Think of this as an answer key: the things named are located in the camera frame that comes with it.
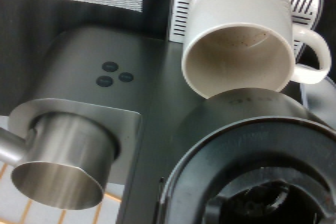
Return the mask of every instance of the white mug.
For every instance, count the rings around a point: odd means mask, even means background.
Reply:
[[[191,0],[182,70],[206,98],[238,88],[281,91],[290,80],[319,83],[332,56],[317,32],[293,25],[290,0]],[[311,46],[320,70],[298,64],[295,39]]]

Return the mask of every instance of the control button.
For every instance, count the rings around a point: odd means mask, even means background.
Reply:
[[[124,72],[119,75],[119,79],[122,82],[133,82],[134,81],[134,75],[130,72]]]
[[[113,85],[113,78],[109,76],[101,76],[97,80],[97,83],[101,87],[109,87]]]
[[[103,69],[107,72],[116,72],[119,70],[119,64],[116,62],[109,61],[103,64]]]

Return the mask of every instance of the stainless steel spout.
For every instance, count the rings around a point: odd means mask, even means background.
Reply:
[[[118,145],[88,118],[44,115],[28,141],[0,130],[0,160],[16,166],[13,181],[35,201],[62,209],[86,209],[104,198]]]

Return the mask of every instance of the mug handle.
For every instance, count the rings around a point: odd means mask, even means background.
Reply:
[[[298,64],[292,81],[305,84],[317,84],[326,78],[332,68],[332,55],[329,45],[320,34],[301,25],[293,25],[293,34],[295,39],[302,41],[316,51],[320,70],[304,64]]]

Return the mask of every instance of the gray machine housing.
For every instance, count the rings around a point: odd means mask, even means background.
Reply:
[[[184,79],[182,48],[104,27],[68,31],[55,41],[37,84],[11,113],[10,130],[22,138],[50,112],[88,117],[115,134],[119,158],[110,182],[127,185],[119,223],[152,223],[163,178],[187,152],[173,150],[170,142],[205,99]],[[119,64],[116,72],[103,69],[107,61]],[[121,81],[122,72],[133,73],[133,82]],[[110,87],[97,84],[101,76],[113,78]],[[292,83],[286,93],[301,100],[298,87]]]

